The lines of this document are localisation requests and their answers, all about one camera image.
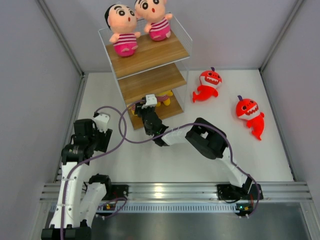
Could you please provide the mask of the boy plush doll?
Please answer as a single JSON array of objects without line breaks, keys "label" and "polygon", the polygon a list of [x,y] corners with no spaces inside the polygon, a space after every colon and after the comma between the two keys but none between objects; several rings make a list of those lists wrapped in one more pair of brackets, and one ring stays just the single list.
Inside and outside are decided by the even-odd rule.
[{"label": "boy plush doll", "polygon": [[137,17],[134,11],[124,4],[111,5],[104,14],[108,28],[112,31],[109,42],[118,56],[132,56],[138,48],[137,39],[141,33],[135,31]]},{"label": "boy plush doll", "polygon": [[144,32],[155,42],[171,36],[170,20],[173,14],[166,13],[166,4],[166,0],[136,0],[134,4],[136,17],[146,20]]}]

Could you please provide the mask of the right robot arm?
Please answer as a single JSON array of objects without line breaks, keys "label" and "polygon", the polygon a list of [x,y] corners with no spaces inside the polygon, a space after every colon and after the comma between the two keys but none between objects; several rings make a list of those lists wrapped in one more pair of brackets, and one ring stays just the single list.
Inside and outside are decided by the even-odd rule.
[{"label": "right robot arm", "polygon": [[160,147],[191,144],[202,156],[216,160],[229,183],[218,184],[218,199],[227,203],[239,200],[262,200],[263,193],[247,173],[236,164],[227,135],[205,119],[198,117],[193,124],[169,130],[151,104],[136,103],[134,114],[141,118],[145,133]]}]

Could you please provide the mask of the yellow plush toy striped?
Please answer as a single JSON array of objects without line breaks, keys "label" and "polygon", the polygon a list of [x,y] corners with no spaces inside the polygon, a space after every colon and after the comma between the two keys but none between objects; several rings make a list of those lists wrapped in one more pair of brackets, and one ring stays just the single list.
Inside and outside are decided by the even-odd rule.
[{"label": "yellow plush toy striped", "polygon": [[171,90],[156,94],[155,95],[157,100],[156,107],[159,107],[161,104],[164,104],[165,106],[169,106],[171,104],[170,97],[172,97],[173,95],[174,94]]}]

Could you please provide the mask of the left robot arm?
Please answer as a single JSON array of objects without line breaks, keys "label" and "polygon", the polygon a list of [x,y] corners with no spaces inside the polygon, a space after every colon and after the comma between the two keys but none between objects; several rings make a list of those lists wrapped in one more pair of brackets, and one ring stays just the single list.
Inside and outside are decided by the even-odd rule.
[{"label": "left robot arm", "polygon": [[95,152],[105,153],[112,135],[110,116],[76,120],[74,133],[61,151],[61,184],[54,215],[41,231],[43,240],[89,240],[101,200],[113,194],[110,177],[99,173]]}]

